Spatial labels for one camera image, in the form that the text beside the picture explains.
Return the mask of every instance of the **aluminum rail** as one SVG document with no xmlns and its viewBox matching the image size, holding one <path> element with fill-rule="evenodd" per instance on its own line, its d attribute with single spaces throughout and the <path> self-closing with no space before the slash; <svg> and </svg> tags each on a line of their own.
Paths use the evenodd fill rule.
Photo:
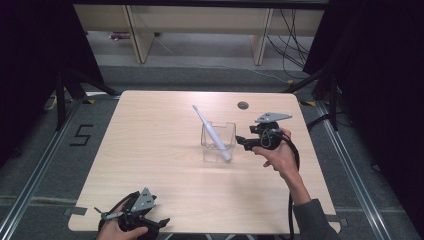
<svg viewBox="0 0 424 240">
<path fill-rule="evenodd" d="M 41 180 L 43 180 L 43 177 L 47 172 L 47 169 L 52 162 L 52 159 L 56 154 L 65 133 L 68 130 L 70 125 L 69 123 L 71 122 L 81 104 L 82 99 L 74 99 L 68 111 L 67 119 L 64 122 L 62 128 L 54 133 L 49 145 L 40 158 L 40 161 L 32 172 L 25 187 L 13 204 L 12 209 L 9 211 L 6 218 L 1 222 L 0 236 L 2 240 L 9 240 L 15 232 L 16 227 L 24 215 L 32 196 L 40 185 Z"/>
<path fill-rule="evenodd" d="M 322 101 L 317 102 L 318 112 L 321 116 L 328 114 L 325 104 Z M 337 131 L 334 131 L 331 123 L 328 120 L 324 120 L 324 125 L 327 130 L 327 133 L 330 136 L 331 142 L 333 143 L 337 154 L 341 160 L 341 163 L 346 171 L 346 174 L 352 184 L 353 190 L 358 197 L 359 203 L 364 210 L 368 221 L 370 222 L 371 228 L 374 231 L 376 239 L 378 240 L 389 240 L 392 239 L 390 233 L 384 223 L 383 217 L 377 209 L 374 201 L 372 200 L 367 188 L 364 185 L 358 171 L 356 170 L 355 164 L 350 158 L 346 147 L 343 144 L 343 141 Z"/>
</svg>

